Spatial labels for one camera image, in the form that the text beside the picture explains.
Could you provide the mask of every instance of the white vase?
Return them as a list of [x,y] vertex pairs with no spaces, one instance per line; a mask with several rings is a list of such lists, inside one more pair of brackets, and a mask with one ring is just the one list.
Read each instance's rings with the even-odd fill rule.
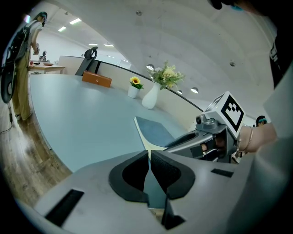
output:
[[154,83],[154,86],[152,89],[145,95],[145,97],[142,99],[142,105],[146,109],[151,110],[154,108],[157,102],[157,95],[160,91],[161,85],[157,82]]
[[136,87],[133,87],[132,85],[130,85],[128,89],[128,96],[132,98],[136,98],[139,90],[140,89],[137,89]]

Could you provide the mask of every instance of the wooden floor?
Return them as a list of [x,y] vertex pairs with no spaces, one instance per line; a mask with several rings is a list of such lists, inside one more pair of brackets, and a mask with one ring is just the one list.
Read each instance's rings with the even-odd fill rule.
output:
[[[0,168],[12,194],[29,206],[71,172],[45,144],[33,111],[25,121],[17,121],[13,107],[12,128],[0,134]],[[10,127],[7,104],[0,100],[0,132]]]

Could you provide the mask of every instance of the blue cloth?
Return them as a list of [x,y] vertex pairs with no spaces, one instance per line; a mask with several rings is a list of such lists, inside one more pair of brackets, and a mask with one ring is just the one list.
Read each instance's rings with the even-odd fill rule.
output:
[[136,120],[142,135],[149,143],[165,147],[168,143],[174,141],[174,137],[161,123],[138,116],[136,116]]

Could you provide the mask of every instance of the sunflower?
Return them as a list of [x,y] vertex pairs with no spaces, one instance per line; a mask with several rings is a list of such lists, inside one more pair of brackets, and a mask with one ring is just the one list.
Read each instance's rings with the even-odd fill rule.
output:
[[135,85],[139,85],[141,83],[141,80],[138,79],[138,77],[134,76],[130,78],[130,82],[132,82]]

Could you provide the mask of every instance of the black cable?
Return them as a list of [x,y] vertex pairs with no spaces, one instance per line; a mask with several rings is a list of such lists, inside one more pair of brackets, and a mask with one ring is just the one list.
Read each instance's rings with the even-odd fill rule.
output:
[[2,131],[0,134],[2,133],[5,133],[5,132],[8,132],[11,128],[12,128],[12,113],[11,113],[11,107],[9,107],[9,105],[7,104],[8,106],[8,110],[9,110],[9,120],[10,120],[10,123],[11,123],[11,126],[9,129],[5,130],[5,131]]

